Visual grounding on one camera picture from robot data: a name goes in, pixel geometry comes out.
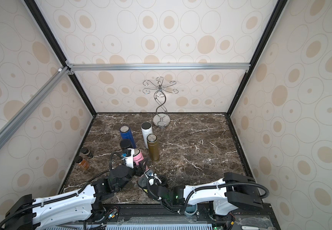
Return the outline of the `grey yellow cleaning cloth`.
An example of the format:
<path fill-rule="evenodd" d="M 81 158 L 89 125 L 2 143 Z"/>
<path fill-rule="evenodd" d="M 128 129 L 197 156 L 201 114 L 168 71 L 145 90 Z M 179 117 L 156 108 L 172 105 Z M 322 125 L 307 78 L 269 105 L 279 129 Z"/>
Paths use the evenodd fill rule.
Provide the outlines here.
<path fill-rule="evenodd" d="M 146 174 L 143 174 L 137 184 L 138 184 L 138 187 L 141 188 L 145 193 L 148 193 L 148 185 L 152 186 L 153 185 L 153 176 L 149 176 L 149 175 L 146 175 Z"/>

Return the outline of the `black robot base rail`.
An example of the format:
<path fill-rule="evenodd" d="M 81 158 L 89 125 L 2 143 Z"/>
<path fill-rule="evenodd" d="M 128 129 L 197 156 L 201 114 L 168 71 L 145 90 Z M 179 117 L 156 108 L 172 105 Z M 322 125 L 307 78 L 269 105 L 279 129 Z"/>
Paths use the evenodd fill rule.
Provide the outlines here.
<path fill-rule="evenodd" d="M 225 216 L 217 215 L 213 211 L 212 203 L 199 204 L 195 213 L 190 217 L 173 213 L 159 204 L 89 204 L 69 206 L 52 203 L 38 206 L 32 211 L 32 224 L 35 229 L 45 229 L 49 225 L 61 225 L 73 221 L 88 223 L 121 222 L 134 220 L 138 223 L 166 221 L 167 224 L 176 222 L 201 222 L 205 221 L 214 227 L 222 226 L 232 228 L 232 222 L 260 228 L 273 228 L 279 230 L 278 220 L 268 203 L 263 204 L 263 209 L 258 211 L 237 209 Z"/>

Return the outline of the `pink thermos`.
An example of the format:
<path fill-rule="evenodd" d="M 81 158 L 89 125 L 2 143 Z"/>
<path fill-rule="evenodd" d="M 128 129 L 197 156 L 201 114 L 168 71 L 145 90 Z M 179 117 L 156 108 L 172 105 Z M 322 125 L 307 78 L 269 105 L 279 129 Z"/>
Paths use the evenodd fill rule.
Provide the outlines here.
<path fill-rule="evenodd" d="M 133 154 L 133 162 L 136 165 L 139 165 L 141 161 L 144 160 L 144 156 L 142 151 L 139 148 L 134 149 L 134 154 Z"/>

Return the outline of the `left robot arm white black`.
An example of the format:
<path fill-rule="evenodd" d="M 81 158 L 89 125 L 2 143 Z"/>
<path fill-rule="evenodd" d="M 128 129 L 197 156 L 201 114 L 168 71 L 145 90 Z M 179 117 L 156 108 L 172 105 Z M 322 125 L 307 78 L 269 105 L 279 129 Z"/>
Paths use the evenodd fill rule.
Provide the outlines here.
<path fill-rule="evenodd" d="M 142 176 L 148 159 L 123 157 L 124 164 L 99 173 L 81 189 L 44 198 L 22 196 L 0 222 L 0 230 L 38 230 L 76 220 L 98 221 L 104 217 L 103 201 L 120 192 L 134 176 Z"/>

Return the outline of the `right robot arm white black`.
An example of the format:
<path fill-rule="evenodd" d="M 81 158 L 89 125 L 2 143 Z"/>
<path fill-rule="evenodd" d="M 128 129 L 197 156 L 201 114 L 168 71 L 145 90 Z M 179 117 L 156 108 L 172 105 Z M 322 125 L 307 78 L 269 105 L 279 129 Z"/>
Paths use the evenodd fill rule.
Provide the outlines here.
<path fill-rule="evenodd" d="M 195 215 L 198 204 L 211 202 L 213 214 L 226 216 L 236 209 L 261 210 L 262 201 L 269 190 L 254 178 L 226 172 L 224 177 L 199 186 L 176 186 L 168 188 L 165 177 L 147 171 L 142 176 L 144 191 L 166 210 L 185 216 Z"/>

